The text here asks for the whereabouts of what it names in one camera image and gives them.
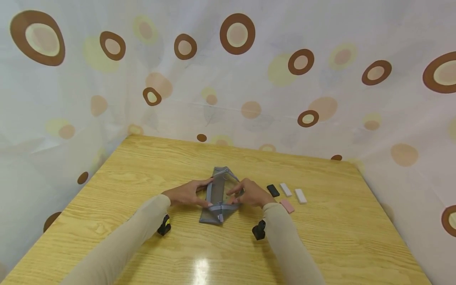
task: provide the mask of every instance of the white fabric backdrop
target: white fabric backdrop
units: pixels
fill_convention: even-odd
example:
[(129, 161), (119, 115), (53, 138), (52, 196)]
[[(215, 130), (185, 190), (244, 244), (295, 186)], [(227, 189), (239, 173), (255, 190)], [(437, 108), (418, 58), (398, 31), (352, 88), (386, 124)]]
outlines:
[(455, 13), (2, 1), (0, 280), (128, 133), (352, 161), (433, 283), (456, 280)]

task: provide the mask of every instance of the wooden table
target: wooden table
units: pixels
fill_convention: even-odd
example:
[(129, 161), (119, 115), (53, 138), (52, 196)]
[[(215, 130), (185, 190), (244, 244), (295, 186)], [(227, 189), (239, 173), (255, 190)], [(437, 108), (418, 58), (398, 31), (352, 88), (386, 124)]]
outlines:
[[(356, 168), (348, 162), (145, 136), (128, 137), (3, 284), (58, 284), (139, 205), (228, 166), (259, 185), (285, 182), (308, 200), (291, 214), (327, 284), (430, 284)], [(282, 193), (277, 200), (284, 198)], [(223, 226), (200, 224), (198, 207), (170, 208), (172, 230), (147, 241), (117, 284), (283, 284), (267, 240), (242, 206)]]

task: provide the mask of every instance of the white eraser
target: white eraser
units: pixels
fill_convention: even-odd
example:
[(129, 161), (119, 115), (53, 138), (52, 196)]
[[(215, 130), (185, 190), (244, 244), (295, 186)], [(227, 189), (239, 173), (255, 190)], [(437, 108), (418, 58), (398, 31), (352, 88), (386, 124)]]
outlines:
[(299, 204), (306, 204), (307, 200), (306, 197), (304, 197), (304, 193), (302, 192), (301, 189), (295, 189), (296, 196), (298, 197)]
[(285, 183), (280, 183), (280, 187), (282, 188), (282, 191), (285, 193), (285, 196), (290, 197), (291, 191), (288, 189), (288, 186)]

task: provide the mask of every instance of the left hand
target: left hand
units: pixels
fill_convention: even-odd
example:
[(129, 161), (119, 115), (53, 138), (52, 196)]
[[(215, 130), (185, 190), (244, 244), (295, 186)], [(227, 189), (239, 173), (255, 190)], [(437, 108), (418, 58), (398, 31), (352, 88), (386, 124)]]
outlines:
[(212, 180), (212, 177), (206, 180), (192, 180), (184, 185), (166, 190), (162, 194), (171, 200), (171, 206), (199, 205), (203, 208), (207, 208), (212, 206), (212, 203), (198, 198), (197, 192), (204, 189), (204, 186), (207, 186)]

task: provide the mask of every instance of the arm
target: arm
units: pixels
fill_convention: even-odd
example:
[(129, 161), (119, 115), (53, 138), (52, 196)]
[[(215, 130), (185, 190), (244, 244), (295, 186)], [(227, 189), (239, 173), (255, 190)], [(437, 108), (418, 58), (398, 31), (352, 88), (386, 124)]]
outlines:
[(282, 205), (263, 207), (266, 237), (279, 262), (286, 283), (290, 285), (324, 285), (325, 280), (298, 236), (293, 220)]
[(290, 285), (324, 285), (325, 280), (311, 255), (298, 236), (293, 220), (282, 205), (254, 181), (243, 179), (227, 192), (228, 195), (244, 194), (233, 203), (245, 203), (263, 209), (264, 231), (274, 252), (286, 283)]
[(171, 201), (158, 195), (97, 245), (65, 277), (62, 285), (113, 284), (130, 258), (163, 222)]

